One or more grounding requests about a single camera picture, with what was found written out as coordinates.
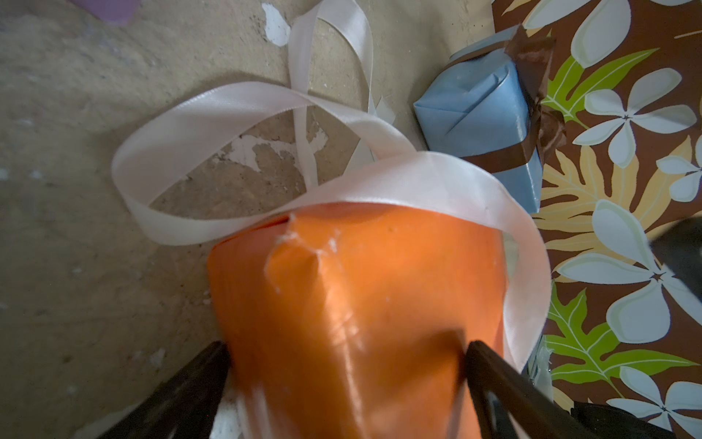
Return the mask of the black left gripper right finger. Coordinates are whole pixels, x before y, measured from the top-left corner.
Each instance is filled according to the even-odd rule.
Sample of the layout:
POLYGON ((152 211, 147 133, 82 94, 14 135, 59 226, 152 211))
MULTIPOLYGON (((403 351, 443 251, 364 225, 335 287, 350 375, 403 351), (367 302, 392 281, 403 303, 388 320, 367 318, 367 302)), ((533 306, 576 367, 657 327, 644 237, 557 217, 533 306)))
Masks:
POLYGON ((493 393, 504 409, 532 438, 594 438, 596 435, 559 409, 527 379, 482 341, 468 345, 465 378, 477 414, 481 435, 496 438, 488 395, 493 393))

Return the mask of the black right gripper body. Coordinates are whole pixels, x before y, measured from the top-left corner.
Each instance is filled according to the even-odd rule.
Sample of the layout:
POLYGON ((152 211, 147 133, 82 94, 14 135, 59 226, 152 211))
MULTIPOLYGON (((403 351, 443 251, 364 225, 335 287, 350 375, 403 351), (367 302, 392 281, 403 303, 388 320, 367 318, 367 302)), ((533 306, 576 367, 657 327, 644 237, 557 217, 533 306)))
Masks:
POLYGON ((701 218, 675 222, 649 241, 656 258, 665 265, 669 290, 701 301, 701 218))

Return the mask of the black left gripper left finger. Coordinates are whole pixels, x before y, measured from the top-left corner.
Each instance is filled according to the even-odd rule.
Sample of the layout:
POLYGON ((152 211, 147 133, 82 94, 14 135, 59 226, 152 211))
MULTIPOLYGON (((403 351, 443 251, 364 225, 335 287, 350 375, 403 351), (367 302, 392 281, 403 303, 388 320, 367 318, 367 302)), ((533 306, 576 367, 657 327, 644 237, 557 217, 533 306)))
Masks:
POLYGON ((226 345, 211 343, 101 437, 210 437, 229 370, 226 345))

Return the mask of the orange gift box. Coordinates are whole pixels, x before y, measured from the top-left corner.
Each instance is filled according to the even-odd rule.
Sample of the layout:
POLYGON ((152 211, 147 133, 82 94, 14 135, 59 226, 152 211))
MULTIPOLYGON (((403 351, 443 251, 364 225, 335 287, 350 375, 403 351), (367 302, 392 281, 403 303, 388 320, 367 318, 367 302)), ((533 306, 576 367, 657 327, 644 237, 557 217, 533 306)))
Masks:
POLYGON ((247 438, 477 438, 474 340, 502 348, 502 234, 327 204, 216 245, 210 292, 247 438))

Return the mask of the white satin ribbon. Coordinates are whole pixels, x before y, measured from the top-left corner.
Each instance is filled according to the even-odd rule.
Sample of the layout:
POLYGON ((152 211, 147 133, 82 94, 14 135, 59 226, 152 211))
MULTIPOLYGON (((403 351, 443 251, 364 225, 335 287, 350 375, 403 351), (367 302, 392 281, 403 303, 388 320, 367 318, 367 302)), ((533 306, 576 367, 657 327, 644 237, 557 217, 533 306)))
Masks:
POLYGON ((504 357, 523 369, 550 309, 547 250, 535 222, 506 188, 482 168, 451 155, 420 152, 372 110, 359 111, 308 94, 314 27, 334 27, 350 44, 366 77, 372 74, 369 21, 353 1, 323 1, 294 22, 288 40, 291 83, 237 82, 179 104, 133 133, 115 152, 112 178, 138 225, 156 243, 206 243, 260 221, 259 216, 188 219, 154 210, 152 203, 193 169, 260 122, 292 112, 296 157, 305 194, 283 211, 338 202, 379 203, 430 210, 500 230, 517 243, 518 258, 504 304, 504 357), (316 106, 353 131, 373 152, 342 177, 320 183, 306 139, 306 110, 316 106))

